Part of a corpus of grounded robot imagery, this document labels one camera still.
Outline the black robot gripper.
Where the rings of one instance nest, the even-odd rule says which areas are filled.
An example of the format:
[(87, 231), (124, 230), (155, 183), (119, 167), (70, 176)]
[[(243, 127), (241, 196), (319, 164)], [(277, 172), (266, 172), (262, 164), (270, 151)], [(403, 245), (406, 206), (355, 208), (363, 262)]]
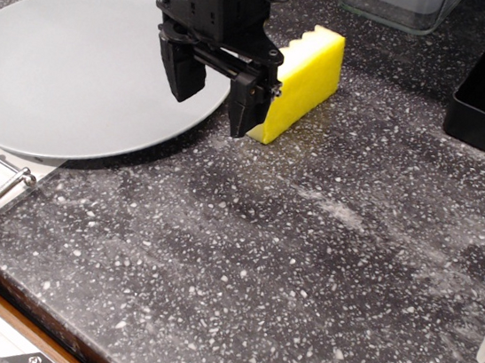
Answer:
[(162, 11), (160, 55), (175, 99), (203, 90), (206, 68), (231, 79), (232, 138), (242, 138), (265, 121), (280, 87), (282, 53), (264, 26), (270, 7), (288, 0), (156, 0)]

